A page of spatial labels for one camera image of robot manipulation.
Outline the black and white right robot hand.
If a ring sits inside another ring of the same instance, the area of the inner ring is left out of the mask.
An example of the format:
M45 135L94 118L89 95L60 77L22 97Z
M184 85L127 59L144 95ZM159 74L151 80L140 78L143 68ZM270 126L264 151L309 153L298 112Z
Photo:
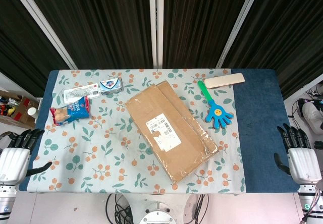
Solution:
M283 165L278 153L274 160L278 169L290 175L297 184L316 184L322 177L315 151L302 129L283 124L277 127L286 151L288 166Z

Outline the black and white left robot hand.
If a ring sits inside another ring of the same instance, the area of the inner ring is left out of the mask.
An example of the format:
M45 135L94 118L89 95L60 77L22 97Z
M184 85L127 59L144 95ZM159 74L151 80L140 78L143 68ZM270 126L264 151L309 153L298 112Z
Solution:
M42 173L52 165L50 161L36 169L28 168L35 144L43 133L44 130L41 129L28 129L21 134L10 131L1 134L1 138L8 136L11 140L1 152L2 186L16 186L22 183L25 177Z

